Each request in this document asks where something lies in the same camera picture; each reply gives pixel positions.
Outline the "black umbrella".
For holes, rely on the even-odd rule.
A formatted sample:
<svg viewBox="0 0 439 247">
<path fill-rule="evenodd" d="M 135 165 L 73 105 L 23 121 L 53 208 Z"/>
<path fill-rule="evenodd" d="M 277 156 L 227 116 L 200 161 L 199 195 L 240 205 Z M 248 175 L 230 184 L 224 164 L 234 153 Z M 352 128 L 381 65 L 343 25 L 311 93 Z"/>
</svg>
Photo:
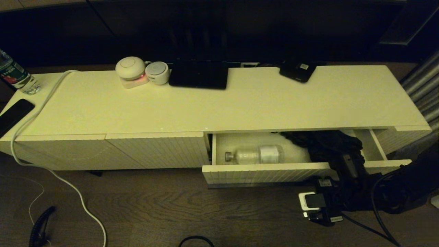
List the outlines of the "black umbrella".
<svg viewBox="0 0 439 247">
<path fill-rule="evenodd" d="M 280 135 L 293 144 L 306 148 L 311 161 L 315 163 L 337 163 L 344 155 L 365 163 L 360 139 L 341 131 L 285 131 Z"/>
</svg>

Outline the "white drawer with black handle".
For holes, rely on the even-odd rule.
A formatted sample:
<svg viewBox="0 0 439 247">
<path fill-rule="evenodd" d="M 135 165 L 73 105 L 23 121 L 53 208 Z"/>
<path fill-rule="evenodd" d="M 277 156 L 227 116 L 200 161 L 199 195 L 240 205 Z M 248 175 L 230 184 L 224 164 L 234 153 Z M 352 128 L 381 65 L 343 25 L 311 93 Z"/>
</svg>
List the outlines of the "white drawer with black handle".
<svg viewBox="0 0 439 247">
<path fill-rule="evenodd" d="M 411 163 L 410 159 L 388 160 L 372 130 L 346 130 L 344 133 L 362 142 L 361 154 L 365 158 L 364 167 L 370 174 L 387 174 L 399 169 L 401 165 Z M 279 164 L 236 164 L 225 161 L 226 152 L 273 144 L 283 148 Z M 202 167 L 209 186 L 235 187 L 240 184 L 296 182 L 313 175 L 338 179 L 336 171 L 331 170 L 328 163 L 313 163 L 307 149 L 293 144 L 277 133 L 213 134 L 212 151 L 212 164 Z"/>
</svg>

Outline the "clear water bottle grey cap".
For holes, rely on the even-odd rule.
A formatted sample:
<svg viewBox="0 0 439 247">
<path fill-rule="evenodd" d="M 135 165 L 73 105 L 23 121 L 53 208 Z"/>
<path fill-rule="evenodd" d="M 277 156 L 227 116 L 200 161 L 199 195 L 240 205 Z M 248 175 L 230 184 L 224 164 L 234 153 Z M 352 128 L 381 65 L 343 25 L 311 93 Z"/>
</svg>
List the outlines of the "clear water bottle grey cap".
<svg viewBox="0 0 439 247">
<path fill-rule="evenodd" d="M 284 161 L 284 150 L 277 144 L 241 146 L 225 152 L 224 160 L 234 164 L 280 164 Z"/>
</svg>

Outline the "white low cabinet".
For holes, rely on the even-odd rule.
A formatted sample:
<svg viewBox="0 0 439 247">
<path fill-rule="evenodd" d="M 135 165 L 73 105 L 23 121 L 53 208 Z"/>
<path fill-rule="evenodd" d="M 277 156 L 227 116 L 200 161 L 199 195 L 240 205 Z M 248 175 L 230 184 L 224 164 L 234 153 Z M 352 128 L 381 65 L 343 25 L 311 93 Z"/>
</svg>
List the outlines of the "white low cabinet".
<svg viewBox="0 0 439 247">
<path fill-rule="evenodd" d="M 127 90 L 114 71 L 72 72 L 16 154 L 52 170 L 202 168 L 213 134 L 372 130 L 386 156 L 431 132 L 387 66 L 318 66 L 305 84 L 278 71 L 229 69 L 223 91 Z"/>
</svg>

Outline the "small black set-top box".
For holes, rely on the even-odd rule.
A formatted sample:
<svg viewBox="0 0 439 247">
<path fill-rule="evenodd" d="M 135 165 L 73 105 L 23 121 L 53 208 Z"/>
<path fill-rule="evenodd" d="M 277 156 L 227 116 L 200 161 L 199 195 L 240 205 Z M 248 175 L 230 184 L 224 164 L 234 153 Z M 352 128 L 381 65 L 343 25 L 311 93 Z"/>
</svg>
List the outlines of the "small black set-top box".
<svg viewBox="0 0 439 247">
<path fill-rule="evenodd" d="M 306 83 L 309 81 L 316 67 L 316 64 L 308 62 L 285 62 L 280 67 L 280 75 L 297 82 Z"/>
</svg>

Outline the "large black box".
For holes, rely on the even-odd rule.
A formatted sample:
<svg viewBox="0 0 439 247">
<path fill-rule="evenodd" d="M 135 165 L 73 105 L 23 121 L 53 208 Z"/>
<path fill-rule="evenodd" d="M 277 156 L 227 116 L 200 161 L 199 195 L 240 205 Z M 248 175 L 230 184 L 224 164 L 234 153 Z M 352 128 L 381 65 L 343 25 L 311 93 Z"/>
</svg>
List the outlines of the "large black box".
<svg viewBox="0 0 439 247">
<path fill-rule="evenodd" d="M 179 61 L 171 66 L 169 84 L 195 89 L 225 90 L 227 64 L 219 61 Z"/>
</svg>

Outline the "small white round speaker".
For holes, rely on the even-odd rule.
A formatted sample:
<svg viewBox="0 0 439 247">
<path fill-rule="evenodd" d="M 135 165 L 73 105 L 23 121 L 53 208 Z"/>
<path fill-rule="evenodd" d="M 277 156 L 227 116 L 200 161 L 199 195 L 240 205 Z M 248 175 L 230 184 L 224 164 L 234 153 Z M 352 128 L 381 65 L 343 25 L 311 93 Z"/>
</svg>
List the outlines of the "small white round speaker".
<svg viewBox="0 0 439 247">
<path fill-rule="evenodd" d="M 167 84 L 170 77 L 169 66 L 163 61 L 149 63 L 145 68 L 145 73 L 148 81 L 156 85 Z"/>
</svg>

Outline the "white flat charging base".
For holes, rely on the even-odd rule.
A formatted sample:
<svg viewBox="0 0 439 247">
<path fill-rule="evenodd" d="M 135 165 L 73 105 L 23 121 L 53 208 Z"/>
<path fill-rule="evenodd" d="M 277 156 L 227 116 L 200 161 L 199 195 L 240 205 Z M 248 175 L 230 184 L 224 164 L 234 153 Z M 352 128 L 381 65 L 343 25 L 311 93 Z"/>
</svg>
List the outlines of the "white flat charging base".
<svg viewBox="0 0 439 247">
<path fill-rule="evenodd" d="M 135 80 L 127 80 L 127 79 L 120 77 L 120 81 L 122 83 L 122 86 L 128 90 L 128 89 L 133 89 L 134 87 L 141 86 L 141 85 L 148 83 L 149 79 L 148 79 L 147 75 L 143 74 Z"/>
</svg>

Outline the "white dome shaped device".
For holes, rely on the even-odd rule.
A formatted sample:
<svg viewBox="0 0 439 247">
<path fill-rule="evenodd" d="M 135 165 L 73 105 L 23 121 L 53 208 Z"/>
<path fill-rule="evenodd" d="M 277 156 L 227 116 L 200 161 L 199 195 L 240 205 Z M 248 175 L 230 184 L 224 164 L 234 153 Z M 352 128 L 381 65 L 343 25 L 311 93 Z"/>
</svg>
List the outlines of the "white dome shaped device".
<svg viewBox="0 0 439 247">
<path fill-rule="evenodd" d="M 117 62 L 116 74 L 124 80 L 137 80 L 145 74 L 146 65 L 141 58 L 130 56 Z"/>
</svg>

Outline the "black smartphone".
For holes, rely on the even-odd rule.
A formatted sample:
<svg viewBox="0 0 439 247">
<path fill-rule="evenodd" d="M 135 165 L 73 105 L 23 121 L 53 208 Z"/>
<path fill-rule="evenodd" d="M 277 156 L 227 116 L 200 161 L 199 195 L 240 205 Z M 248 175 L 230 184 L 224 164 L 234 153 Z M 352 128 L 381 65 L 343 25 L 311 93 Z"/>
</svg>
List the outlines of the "black smartphone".
<svg viewBox="0 0 439 247">
<path fill-rule="evenodd" d="M 35 108 L 28 100 L 18 100 L 0 116 L 0 139 Z"/>
</svg>

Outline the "water bottle with green label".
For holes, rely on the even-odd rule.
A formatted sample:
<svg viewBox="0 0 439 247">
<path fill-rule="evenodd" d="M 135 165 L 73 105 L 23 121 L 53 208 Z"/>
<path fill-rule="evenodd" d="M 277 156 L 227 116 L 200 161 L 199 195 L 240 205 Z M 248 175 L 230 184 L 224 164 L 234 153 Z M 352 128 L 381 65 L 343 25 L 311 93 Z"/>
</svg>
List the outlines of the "water bottle with green label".
<svg viewBox="0 0 439 247">
<path fill-rule="evenodd" d="M 0 79 L 28 95 L 34 95 L 41 89 L 38 80 L 2 49 L 0 49 Z"/>
</svg>

